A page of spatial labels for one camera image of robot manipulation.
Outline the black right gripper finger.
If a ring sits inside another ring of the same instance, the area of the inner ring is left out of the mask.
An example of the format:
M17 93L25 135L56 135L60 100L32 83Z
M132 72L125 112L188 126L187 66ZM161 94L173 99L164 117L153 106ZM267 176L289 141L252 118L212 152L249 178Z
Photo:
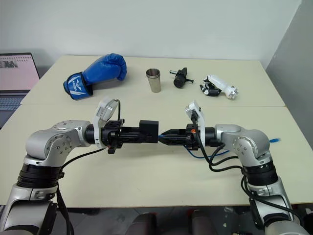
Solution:
M187 140L181 137L159 136L158 141L168 146L186 146Z
M186 137L186 129L170 129L162 133L163 137Z

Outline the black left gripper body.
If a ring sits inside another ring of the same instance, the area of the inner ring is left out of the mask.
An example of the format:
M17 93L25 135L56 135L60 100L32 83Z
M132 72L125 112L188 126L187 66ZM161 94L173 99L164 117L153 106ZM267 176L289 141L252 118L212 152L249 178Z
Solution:
M108 154L114 154L117 148L121 148L119 137L124 122L124 119L110 120L101 128L101 142L107 147Z

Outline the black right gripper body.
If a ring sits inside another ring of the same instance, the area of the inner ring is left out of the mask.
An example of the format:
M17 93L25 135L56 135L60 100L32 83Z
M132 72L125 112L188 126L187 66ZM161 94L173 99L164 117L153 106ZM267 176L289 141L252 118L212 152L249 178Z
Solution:
M187 124L186 126L187 144L185 145L188 150L198 150L200 148L199 141L200 131L197 125Z

